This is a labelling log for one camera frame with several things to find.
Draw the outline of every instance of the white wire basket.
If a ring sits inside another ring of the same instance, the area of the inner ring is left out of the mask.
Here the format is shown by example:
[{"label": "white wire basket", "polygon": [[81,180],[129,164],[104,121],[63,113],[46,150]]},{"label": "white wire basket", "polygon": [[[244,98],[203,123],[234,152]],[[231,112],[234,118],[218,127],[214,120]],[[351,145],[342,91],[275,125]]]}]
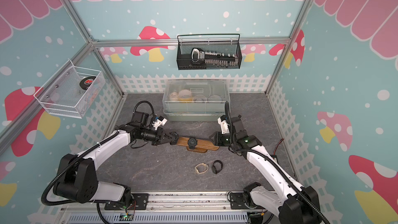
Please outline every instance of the white wire basket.
[{"label": "white wire basket", "polygon": [[[71,66],[47,87],[53,75],[34,97],[49,114],[82,118],[105,85],[105,78],[102,71],[76,67],[70,60],[67,63]],[[88,76],[96,78],[87,90],[83,90],[80,81]]]}]

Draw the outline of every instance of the metal bracket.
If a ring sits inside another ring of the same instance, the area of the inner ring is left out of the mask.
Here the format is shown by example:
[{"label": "metal bracket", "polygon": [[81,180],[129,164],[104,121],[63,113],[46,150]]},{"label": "metal bracket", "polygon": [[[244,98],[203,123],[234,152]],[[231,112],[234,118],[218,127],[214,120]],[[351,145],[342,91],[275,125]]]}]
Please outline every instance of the metal bracket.
[{"label": "metal bracket", "polygon": [[[132,194],[135,199],[135,210],[146,210],[148,204],[148,196],[149,194]],[[119,207],[116,207],[112,203],[105,204],[105,210],[120,210]]]}]

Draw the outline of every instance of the black wire basket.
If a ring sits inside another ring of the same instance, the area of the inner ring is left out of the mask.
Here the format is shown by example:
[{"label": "black wire basket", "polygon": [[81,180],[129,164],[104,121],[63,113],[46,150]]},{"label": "black wire basket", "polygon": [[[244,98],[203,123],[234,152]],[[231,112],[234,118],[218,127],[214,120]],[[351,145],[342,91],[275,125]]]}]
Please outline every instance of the black wire basket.
[{"label": "black wire basket", "polygon": [[242,62],[240,34],[180,35],[177,65],[179,70],[238,69]]}]

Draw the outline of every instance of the black cable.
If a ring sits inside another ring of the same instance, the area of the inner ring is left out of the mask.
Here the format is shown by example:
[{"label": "black cable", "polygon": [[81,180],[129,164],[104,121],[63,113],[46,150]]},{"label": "black cable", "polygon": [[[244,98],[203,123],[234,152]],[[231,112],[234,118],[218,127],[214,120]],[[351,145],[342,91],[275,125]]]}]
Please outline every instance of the black cable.
[{"label": "black cable", "polygon": [[99,218],[102,220],[103,223],[105,224],[110,224],[107,220],[105,220],[105,218],[102,216],[101,214],[101,209],[100,209],[100,204],[97,202],[97,212],[99,215]]},{"label": "black cable", "polygon": [[274,216],[274,214],[271,214],[271,215],[268,217],[268,220],[266,220],[265,222],[263,222],[263,224],[268,224],[268,223],[270,223],[271,220],[272,220],[272,218],[273,218],[273,216]]},{"label": "black cable", "polygon": [[326,217],[321,213],[321,211],[293,184],[292,181],[285,175],[285,173],[279,168],[278,165],[274,162],[273,159],[267,157],[266,155],[262,154],[261,152],[252,150],[252,149],[239,149],[237,152],[252,152],[254,154],[259,155],[260,157],[264,158],[266,161],[268,161],[273,167],[276,168],[276,170],[281,174],[283,179],[287,182],[287,184],[301,197],[303,201],[306,202],[315,212],[316,214],[322,219],[322,221],[325,224],[330,224],[330,222],[326,219]]},{"label": "black cable", "polygon": [[51,188],[55,185],[55,183],[68,171],[70,170],[72,167],[74,167],[77,163],[81,162],[84,157],[92,152],[93,150],[95,150],[96,148],[100,147],[101,145],[105,144],[106,142],[110,141],[111,139],[113,139],[114,137],[116,137],[119,134],[119,132],[115,132],[115,134],[113,134],[110,137],[107,137],[106,139],[102,140],[99,144],[94,145],[93,147],[89,148],[87,151],[85,151],[84,153],[82,153],[82,155],[76,157],[72,162],[70,162],[68,164],[68,166],[61,171],[57,176],[54,177],[54,179],[47,185],[47,187],[45,188],[45,190],[43,191],[43,194],[41,195],[41,202],[44,205],[47,206],[55,206],[55,205],[61,205],[61,204],[67,204],[67,203],[72,203],[75,201],[72,200],[63,200],[63,201],[56,201],[56,202],[51,202],[47,200],[47,195],[50,192]]}]

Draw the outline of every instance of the black watch band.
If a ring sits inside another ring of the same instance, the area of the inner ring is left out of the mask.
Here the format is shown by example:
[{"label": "black watch band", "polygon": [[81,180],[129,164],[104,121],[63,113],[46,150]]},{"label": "black watch band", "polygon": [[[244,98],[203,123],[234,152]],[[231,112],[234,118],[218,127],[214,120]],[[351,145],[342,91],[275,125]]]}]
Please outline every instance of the black watch band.
[{"label": "black watch band", "polygon": [[[216,166],[214,166],[215,163],[219,163],[219,164],[221,165],[221,169],[220,169],[220,170],[217,170]],[[216,160],[216,161],[213,162],[213,165],[211,166],[211,171],[212,171],[214,174],[218,174],[218,173],[220,173],[220,172],[222,171],[222,167],[224,167],[224,165],[222,164],[222,162],[221,162],[220,160]]]}]

